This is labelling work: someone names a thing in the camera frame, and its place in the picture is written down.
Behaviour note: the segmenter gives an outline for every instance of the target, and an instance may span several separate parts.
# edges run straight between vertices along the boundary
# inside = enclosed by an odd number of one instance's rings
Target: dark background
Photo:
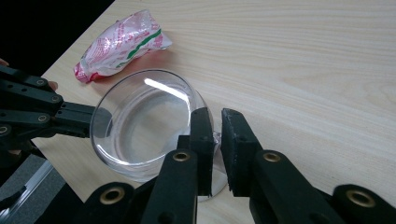
[[[113,2],[114,0],[2,0],[0,1],[0,58],[7,61],[14,69],[20,69],[33,76],[42,76]],[[0,159],[5,159],[4,153],[6,152],[0,154]],[[14,185],[23,181],[21,176],[13,174],[17,173],[16,171],[20,173],[21,168],[31,170],[29,167],[33,164],[27,163],[34,158],[35,155],[24,152],[14,165],[0,168],[0,187],[11,182]],[[55,184],[52,181],[47,186],[51,187]],[[43,193],[38,192],[35,197],[41,200],[47,197],[52,200],[48,190],[44,190]],[[58,223],[67,223],[70,214],[73,214],[80,205],[81,201],[77,195],[67,184],[64,184],[52,200],[48,212],[37,223],[54,223],[54,220]],[[34,206],[29,211],[32,214],[43,212],[35,211],[37,209],[37,206]]]
[[[41,76],[114,0],[2,0],[0,58]]]

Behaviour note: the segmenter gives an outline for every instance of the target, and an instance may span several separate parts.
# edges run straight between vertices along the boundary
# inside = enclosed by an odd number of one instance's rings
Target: black metal bracket
[[[0,150],[30,150],[56,133],[90,137],[94,106],[68,103],[42,77],[0,65]]]

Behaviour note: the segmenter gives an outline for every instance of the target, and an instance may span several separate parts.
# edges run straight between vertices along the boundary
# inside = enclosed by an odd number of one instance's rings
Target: wood grain
[[[171,38],[124,71],[88,85],[73,67],[114,21],[147,8]],[[163,68],[220,111],[247,118],[265,148],[287,155],[315,187],[371,189],[396,206],[396,4],[392,1],[116,1],[45,74],[66,101],[96,105],[121,78]],[[109,170],[89,139],[35,143],[82,200]],[[252,223],[248,199],[228,189],[200,203],[199,223]]]

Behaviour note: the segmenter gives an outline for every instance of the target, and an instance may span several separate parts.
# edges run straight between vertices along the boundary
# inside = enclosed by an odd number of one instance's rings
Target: finger
[[[9,63],[4,61],[3,59],[0,58],[0,64],[4,66],[9,66]]]
[[[54,81],[49,81],[49,86],[54,90],[58,90],[58,83]]]

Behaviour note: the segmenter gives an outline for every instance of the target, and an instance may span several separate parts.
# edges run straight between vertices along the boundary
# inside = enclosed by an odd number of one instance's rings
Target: red plastic bag
[[[138,11],[104,30],[85,51],[74,73],[84,83],[109,77],[133,59],[171,44],[149,11]]]

